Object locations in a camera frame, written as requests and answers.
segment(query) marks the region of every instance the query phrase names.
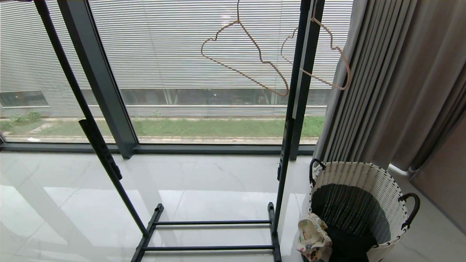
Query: clothes hanger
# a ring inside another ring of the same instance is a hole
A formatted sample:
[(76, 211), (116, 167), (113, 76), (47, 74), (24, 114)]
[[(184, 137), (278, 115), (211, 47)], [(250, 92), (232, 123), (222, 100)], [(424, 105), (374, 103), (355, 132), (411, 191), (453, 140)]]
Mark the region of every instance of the clothes hanger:
[[(320, 23), (320, 21), (318, 21), (318, 20), (315, 18), (315, 7), (316, 7), (316, 5), (317, 5), (317, 1), (318, 1), (318, 0), (315, 0), (315, 1), (314, 1), (314, 12), (312, 13), (312, 18), (310, 19), (310, 21), (311, 21), (311, 23), (312, 23), (312, 22), (317, 23), (319, 26), (321, 26), (323, 29), (325, 29), (325, 31), (327, 31), (327, 33), (330, 35), (330, 49), (332, 49), (332, 50), (338, 50), (338, 52), (339, 52), (340, 55), (342, 56), (343, 61), (344, 61), (344, 63), (345, 63), (346, 72), (347, 72), (347, 74), (348, 74), (348, 77), (347, 77), (347, 79), (346, 79), (346, 85), (345, 85), (344, 87), (340, 87), (340, 86), (334, 85), (334, 84), (332, 84), (332, 83), (330, 83), (330, 82), (328, 82), (328, 81), (326, 81), (326, 80), (324, 80), (324, 79), (322, 79), (322, 78), (320, 78), (320, 77), (318, 77), (318, 76), (315, 76), (315, 75), (313, 75), (313, 74), (311, 74), (311, 73), (305, 71), (305, 70), (302, 69), (302, 68), (299, 68), (299, 70), (301, 70), (301, 71), (302, 71), (303, 73), (305, 73), (306, 75), (311, 76), (311, 77), (313, 77), (313, 78), (319, 80), (319, 81), (322, 82), (322, 83), (325, 83), (325, 84), (327, 84), (327, 85), (330, 85), (330, 86), (335, 87), (335, 88), (340, 89), (340, 90), (345, 90), (345, 89), (347, 89), (347, 88), (350, 86), (350, 83), (351, 83), (351, 77), (352, 77), (352, 75), (351, 75), (351, 70), (349, 69), (349, 68), (350, 68), (350, 67), (349, 67), (350, 64), (348, 63), (348, 60), (346, 59), (343, 50), (342, 50), (340, 47), (338, 47), (338, 46), (335, 46), (335, 47), (333, 46), (333, 35), (332, 35), (332, 32), (331, 32), (325, 25), (323, 25), (322, 23)], [(286, 43), (286, 41), (287, 41), (288, 39), (293, 39), (293, 38), (295, 37), (295, 33), (296, 33), (297, 30), (298, 30), (298, 28), (295, 28), (295, 29), (293, 30), (293, 34), (292, 34), (292, 35), (289, 35), (288, 37), (286, 37), (285, 41), (283, 41), (283, 43), (281, 44), (281, 48), (280, 48), (280, 55), (281, 55), (286, 61), (288, 61), (288, 63), (290, 63), (290, 64), (293, 64), (293, 62), (290, 61), (288, 58), (286, 58), (286, 57), (283, 55), (283, 46), (285, 45), (285, 43)]]
[[(217, 60), (215, 60), (215, 59), (213, 59), (213, 58), (211, 58), (211, 57), (209, 57), (209, 56), (207, 56), (207, 55), (204, 54), (204, 45), (205, 45), (207, 42), (209, 42), (209, 41), (216, 41), (217, 38), (219, 37), (220, 32), (222, 32), (222, 31), (225, 30), (226, 28), (228, 28), (228, 27), (230, 27), (230, 26), (232, 26), (232, 25), (235, 25), (235, 24), (239, 24), (239, 25), (241, 26), (241, 28), (242, 28), (243, 31), (246, 33), (246, 35), (247, 35), (247, 36), (249, 37), (249, 39), (253, 42), (253, 44), (256, 46), (257, 50), (259, 51), (259, 59), (260, 59), (260, 62), (261, 62), (261, 63), (264, 63), (264, 64), (269, 64), (270, 66), (272, 66), (272, 67), (274, 68), (275, 72), (278, 73), (278, 75), (280, 76), (280, 78), (282, 79), (282, 81), (285, 83), (285, 87), (286, 87), (286, 89), (287, 89), (286, 92), (285, 92), (284, 94), (281, 94), (281, 93), (279, 93), (279, 92), (273, 90), (272, 88), (269, 88), (268, 86), (262, 84), (261, 82), (259, 82), (259, 81), (255, 80), (255, 79), (253, 79), (252, 77), (246, 75), (245, 73), (243, 73), (243, 72), (241, 72), (241, 71), (239, 71), (239, 70), (237, 70), (237, 69), (234, 69), (234, 68), (232, 68), (232, 67), (230, 67), (230, 66), (228, 66), (228, 65), (226, 65), (226, 64), (224, 64), (224, 63), (222, 63), (222, 62), (219, 62), (219, 61), (217, 61)], [(275, 94), (277, 94), (277, 95), (279, 95), (279, 96), (285, 97), (286, 95), (288, 95), (289, 86), (288, 86), (287, 80), (285, 79), (285, 77), (283, 76), (283, 74), (278, 70), (278, 68), (277, 68), (272, 62), (270, 62), (270, 61), (264, 61), (264, 60), (262, 59), (262, 53), (261, 53), (261, 51), (260, 51), (259, 45), (256, 43), (256, 41), (254, 40), (254, 38), (251, 36), (251, 34), (247, 31), (247, 29), (244, 27), (243, 23), (241, 22), (241, 20), (240, 20), (240, 0), (238, 0), (238, 2), (236, 3), (236, 21), (233, 21), (233, 22), (227, 24), (226, 26), (220, 28), (220, 30), (217, 31), (217, 33), (215, 34), (215, 38), (212, 38), (212, 37), (211, 37), (211, 38), (208, 38), (207, 40), (205, 40), (205, 41), (202, 43), (202, 46), (201, 46), (201, 55), (202, 55), (203, 57), (205, 57), (205, 58), (208, 58), (208, 59), (210, 59), (210, 60), (216, 62), (217, 64), (220, 64), (220, 65), (222, 65), (222, 66), (224, 66), (224, 67), (226, 67), (226, 68), (228, 68), (228, 69), (231, 69), (231, 70), (233, 70), (233, 71), (235, 71), (235, 72), (240, 73), (241, 75), (243, 75), (243, 76), (246, 77), (247, 79), (253, 81), (254, 83), (260, 85), (261, 87), (263, 87), (263, 88), (265, 88), (265, 89), (268, 89), (269, 91), (271, 91), (271, 92), (273, 92), (273, 93), (275, 93)]]

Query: grass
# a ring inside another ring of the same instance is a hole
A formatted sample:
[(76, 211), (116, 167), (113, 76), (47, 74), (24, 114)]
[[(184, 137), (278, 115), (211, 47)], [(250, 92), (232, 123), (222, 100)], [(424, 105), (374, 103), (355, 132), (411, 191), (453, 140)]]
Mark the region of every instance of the grass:
[[(322, 132), (324, 117), (304, 118), (302, 137), (318, 137)], [(13, 126), (11, 135), (28, 135), (29, 131), (49, 121), (23, 126)], [(281, 137), (283, 119), (144, 119), (132, 120), (138, 136), (155, 137)], [(111, 136), (105, 121), (97, 121), (104, 136)], [(55, 125), (36, 133), (37, 136), (84, 136), (77, 121), (58, 121)]]

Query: laundry basket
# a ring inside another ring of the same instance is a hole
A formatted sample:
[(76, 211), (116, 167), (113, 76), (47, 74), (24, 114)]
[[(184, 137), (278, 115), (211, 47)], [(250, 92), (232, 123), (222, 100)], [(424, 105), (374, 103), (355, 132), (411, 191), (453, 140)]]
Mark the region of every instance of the laundry basket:
[[(368, 252), (369, 262), (379, 262), (409, 229), (420, 200), (414, 193), (403, 195), (384, 169), (368, 163), (328, 162), (313, 159), (309, 169), (309, 211), (328, 225), (363, 236), (368, 231), (377, 245)], [(415, 205), (408, 216), (406, 199)]]

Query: corrugated metal siding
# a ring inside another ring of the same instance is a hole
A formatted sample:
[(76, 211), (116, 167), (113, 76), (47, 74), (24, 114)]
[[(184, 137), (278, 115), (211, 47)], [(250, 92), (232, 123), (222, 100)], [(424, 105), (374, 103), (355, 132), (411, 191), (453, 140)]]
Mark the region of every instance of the corrugated metal siding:
[[(242, 0), (242, 20), (261, 46), (264, 59), (273, 61), (287, 79), (291, 66), (279, 57), (281, 42), (297, 26), (299, 0)], [(83, 89), (89, 88), (56, 1), (47, 1), (54, 25), (73, 72)], [(200, 45), (223, 25), (235, 20), (236, 0), (92, 0), (93, 14), (105, 51), (120, 88), (257, 88), (250, 80), (200, 55)], [(351, 0), (327, 0), (323, 22), (343, 46), (349, 27)], [(34, 108), (48, 117), (81, 117), (45, 28), (33, 3), (1, 2), (0, 91), (41, 90), (49, 107)], [(206, 45), (206, 53), (245, 70), (277, 88), (284, 85), (273, 70), (257, 62), (257, 51), (238, 26)], [(321, 32), (314, 72), (331, 80), (339, 56), (329, 52), (329, 37)], [(285, 54), (293, 57), (294, 43)], [(311, 82), (312, 88), (327, 88)], [(31, 108), (1, 108), (0, 117), (23, 114)], [(92, 107), (101, 116), (98, 107)], [(129, 106), (132, 116), (154, 111), (174, 116), (284, 116), (285, 106)], [(308, 115), (324, 115), (324, 107), (308, 107)]]

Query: marble floor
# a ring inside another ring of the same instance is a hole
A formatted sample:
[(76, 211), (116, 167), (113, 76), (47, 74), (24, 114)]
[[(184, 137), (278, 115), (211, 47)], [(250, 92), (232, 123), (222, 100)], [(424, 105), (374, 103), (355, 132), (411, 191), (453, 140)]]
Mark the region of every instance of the marble floor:
[[(278, 157), (135, 155), (115, 160), (122, 184), (146, 224), (161, 221), (267, 219), (275, 202)], [(290, 163), (279, 225), (285, 262), (301, 261), (296, 225), (305, 210), (310, 157)], [(141, 234), (93, 154), (0, 154), (1, 262), (129, 262)], [(394, 175), (405, 193), (416, 190)], [(405, 238), (384, 262), (465, 261), (466, 237), (421, 196)], [(269, 229), (160, 227), (157, 246), (268, 245)], [(270, 253), (156, 253), (145, 262), (272, 261)]]

